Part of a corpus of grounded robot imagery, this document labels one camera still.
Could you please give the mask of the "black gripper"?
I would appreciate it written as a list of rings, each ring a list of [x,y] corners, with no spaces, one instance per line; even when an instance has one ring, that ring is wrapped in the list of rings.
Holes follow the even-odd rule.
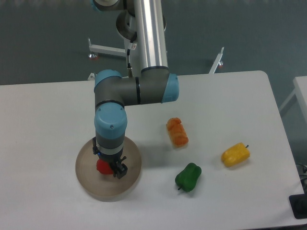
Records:
[[[122,162],[127,158],[126,156],[122,157],[121,153],[113,154],[113,155],[107,155],[103,153],[99,153],[99,149],[97,147],[96,138],[92,138],[93,143],[93,154],[98,155],[99,159],[108,162],[110,166],[113,167],[113,176],[121,179],[127,174],[128,168],[125,164]]]

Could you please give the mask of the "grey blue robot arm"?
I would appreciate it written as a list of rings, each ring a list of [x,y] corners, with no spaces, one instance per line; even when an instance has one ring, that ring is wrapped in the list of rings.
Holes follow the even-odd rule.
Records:
[[[127,13],[123,23],[131,34],[127,52],[133,46],[139,51],[139,73],[124,78],[107,69],[95,76],[93,153],[109,164],[115,177],[122,178],[128,171],[122,155],[128,124],[125,107],[176,101],[179,82],[168,68],[159,0],[94,0],[92,6],[98,11]]]

